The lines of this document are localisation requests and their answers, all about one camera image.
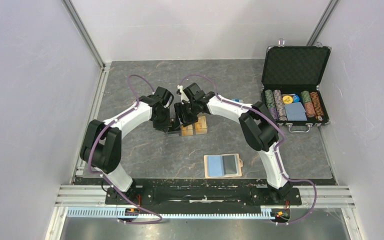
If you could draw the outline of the cream leather card holder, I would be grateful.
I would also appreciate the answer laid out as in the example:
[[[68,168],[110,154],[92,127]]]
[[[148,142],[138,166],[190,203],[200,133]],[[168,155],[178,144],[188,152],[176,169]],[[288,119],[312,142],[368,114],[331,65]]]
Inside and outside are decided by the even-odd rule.
[[[243,161],[238,153],[204,155],[204,174],[206,179],[239,178]]]

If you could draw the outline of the black credit card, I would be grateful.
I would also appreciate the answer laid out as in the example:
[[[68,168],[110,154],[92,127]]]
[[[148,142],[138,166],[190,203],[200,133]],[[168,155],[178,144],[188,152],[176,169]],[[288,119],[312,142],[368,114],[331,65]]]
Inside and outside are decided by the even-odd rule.
[[[237,158],[235,155],[224,155],[222,157],[223,171],[225,175],[238,174]]]

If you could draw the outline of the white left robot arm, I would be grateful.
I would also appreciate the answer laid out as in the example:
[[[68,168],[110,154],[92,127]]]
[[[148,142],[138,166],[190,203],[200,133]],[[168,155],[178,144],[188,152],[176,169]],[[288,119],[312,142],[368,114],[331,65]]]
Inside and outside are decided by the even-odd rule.
[[[174,95],[163,87],[157,87],[148,96],[139,97],[130,108],[105,121],[88,123],[79,157],[87,163],[91,173],[103,175],[108,183],[118,189],[118,197],[125,204],[133,203],[137,190],[133,179],[121,164],[123,138],[140,124],[152,121],[159,131],[171,126],[170,106]]]

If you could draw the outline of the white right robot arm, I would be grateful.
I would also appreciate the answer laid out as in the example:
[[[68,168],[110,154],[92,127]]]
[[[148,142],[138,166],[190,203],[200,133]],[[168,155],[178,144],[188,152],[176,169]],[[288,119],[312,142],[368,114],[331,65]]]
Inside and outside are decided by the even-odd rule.
[[[192,83],[177,86],[181,101],[174,105],[179,123],[184,127],[198,122],[199,114],[216,115],[238,123],[246,143],[258,152],[263,163],[269,199],[282,204],[289,198],[293,184],[288,180],[279,154],[279,127],[268,108],[260,101],[239,103]]]

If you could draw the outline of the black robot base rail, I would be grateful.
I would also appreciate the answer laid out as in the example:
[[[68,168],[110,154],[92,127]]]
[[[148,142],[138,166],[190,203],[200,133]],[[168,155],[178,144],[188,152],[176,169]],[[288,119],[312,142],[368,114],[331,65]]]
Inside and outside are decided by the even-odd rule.
[[[125,195],[160,215],[257,214],[261,206],[302,204],[291,183],[276,190],[260,178],[135,178]]]

